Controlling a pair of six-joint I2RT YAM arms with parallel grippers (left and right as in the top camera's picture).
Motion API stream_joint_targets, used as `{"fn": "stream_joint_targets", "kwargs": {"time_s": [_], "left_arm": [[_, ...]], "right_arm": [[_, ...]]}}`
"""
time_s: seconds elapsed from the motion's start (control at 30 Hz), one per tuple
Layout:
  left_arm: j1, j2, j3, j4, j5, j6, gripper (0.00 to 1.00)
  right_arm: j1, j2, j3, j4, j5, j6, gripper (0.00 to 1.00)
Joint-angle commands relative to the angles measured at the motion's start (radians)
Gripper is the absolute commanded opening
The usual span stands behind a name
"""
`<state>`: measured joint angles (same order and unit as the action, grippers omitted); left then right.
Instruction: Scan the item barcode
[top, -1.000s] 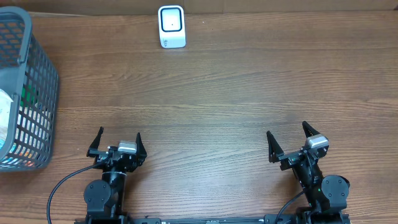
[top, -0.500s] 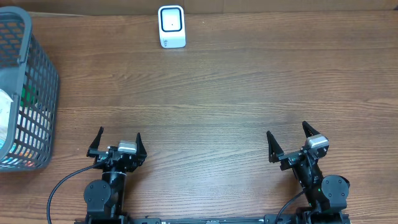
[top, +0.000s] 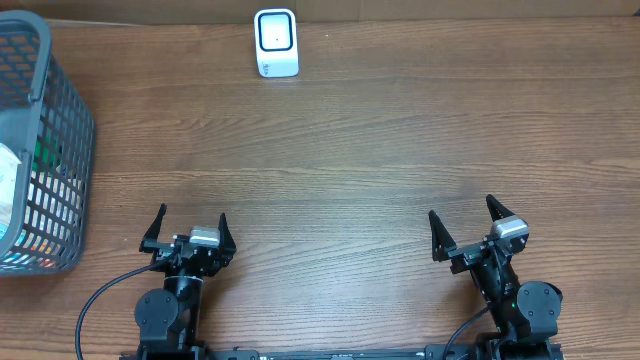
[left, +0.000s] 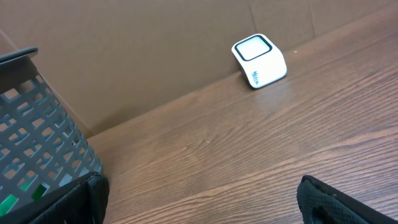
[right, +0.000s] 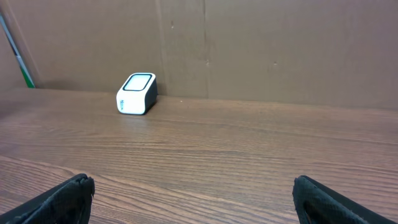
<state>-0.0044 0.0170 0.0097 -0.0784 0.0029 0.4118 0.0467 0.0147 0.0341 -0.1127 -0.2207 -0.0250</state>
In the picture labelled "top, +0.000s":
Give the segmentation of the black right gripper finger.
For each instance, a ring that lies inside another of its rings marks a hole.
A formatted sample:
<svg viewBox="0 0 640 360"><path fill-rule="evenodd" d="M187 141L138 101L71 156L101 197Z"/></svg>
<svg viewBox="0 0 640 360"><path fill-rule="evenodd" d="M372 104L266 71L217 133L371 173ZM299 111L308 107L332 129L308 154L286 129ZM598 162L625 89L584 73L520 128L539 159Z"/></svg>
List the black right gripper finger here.
<svg viewBox="0 0 640 360"><path fill-rule="evenodd" d="M434 210L428 214L432 234L432 258L443 262L450 258L449 253L457 249L457 244Z"/></svg>
<svg viewBox="0 0 640 360"><path fill-rule="evenodd" d="M500 203L492 194L486 196L486 204L493 222L514 216L514 213Z"/></svg>

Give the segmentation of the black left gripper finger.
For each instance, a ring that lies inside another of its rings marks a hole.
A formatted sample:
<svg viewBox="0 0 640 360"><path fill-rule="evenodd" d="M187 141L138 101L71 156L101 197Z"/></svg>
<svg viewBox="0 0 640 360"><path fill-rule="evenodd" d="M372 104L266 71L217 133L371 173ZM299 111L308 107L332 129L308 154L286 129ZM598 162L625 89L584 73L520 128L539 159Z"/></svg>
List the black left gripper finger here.
<svg viewBox="0 0 640 360"><path fill-rule="evenodd" d="M143 240L149 240L149 241L157 241L158 240L158 236L160 234L161 231L161 226L162 226L162 221L164 218L164 215L166 214L166 210L167 210L167 205L165 203L162 203L160 205L160 208L157 212L157 215L155 217L155 219L153 220L152 224L149 226L149 228L147 229L147 231L145 232L144 236L143 236Z"/></svg>
<svg viewBox="0 0 640 360"><path fill-rule="evenodd" d="M235 250L236 244L233 240L231 232L228 227L226 214L221 213L218 223L218 230L220 233L220 245L219 248L221 250Z"/></svg>

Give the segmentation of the beige clear pouch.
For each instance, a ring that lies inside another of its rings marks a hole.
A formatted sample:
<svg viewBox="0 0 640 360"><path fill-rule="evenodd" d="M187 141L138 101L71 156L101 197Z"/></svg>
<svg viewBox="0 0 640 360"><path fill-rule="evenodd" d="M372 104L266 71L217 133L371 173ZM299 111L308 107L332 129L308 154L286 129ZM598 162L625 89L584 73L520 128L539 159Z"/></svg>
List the beige clear pouch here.
<svg viewBox="0 0 640 360"><path fill-rule="evenodd" d="M0 150L0 224L4 235L11 221L18 167L22 162L5 144Z"/></svg>

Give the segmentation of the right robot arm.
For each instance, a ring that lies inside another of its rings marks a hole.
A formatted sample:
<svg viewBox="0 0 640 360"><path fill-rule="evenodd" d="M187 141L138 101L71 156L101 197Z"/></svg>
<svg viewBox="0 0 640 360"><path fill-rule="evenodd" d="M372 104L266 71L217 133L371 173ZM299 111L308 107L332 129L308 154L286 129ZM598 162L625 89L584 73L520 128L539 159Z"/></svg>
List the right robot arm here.
<svg viewBox="0 0 640 360"><path fill-rule="evenodd" d="M529 238L528 223L493 195L486 196L492 225L482 240L457 245L441 218L430 211L432 258L468 272L486 306L462 324L444 345L425 347L427 359L562 359L558 333L563 294L543 281L519 281L511 260Z"/></svg>

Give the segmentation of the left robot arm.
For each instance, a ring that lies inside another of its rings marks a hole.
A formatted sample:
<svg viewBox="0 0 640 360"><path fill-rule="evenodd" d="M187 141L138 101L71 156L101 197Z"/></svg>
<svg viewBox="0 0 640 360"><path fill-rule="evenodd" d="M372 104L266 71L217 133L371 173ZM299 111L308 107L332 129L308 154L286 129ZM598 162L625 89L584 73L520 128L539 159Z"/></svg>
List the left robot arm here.
<svg viewBox="0 0 640 360"><path fill-rule="evenodd" d="M139 250L152 255L148 269L164 275L163 286L146 292L136 304L137 359L209 359L198 338L204 280L228 266L237 247L224 214L215 227L194 226L171 243L159 240L167 206L142 237Z"/></svg>

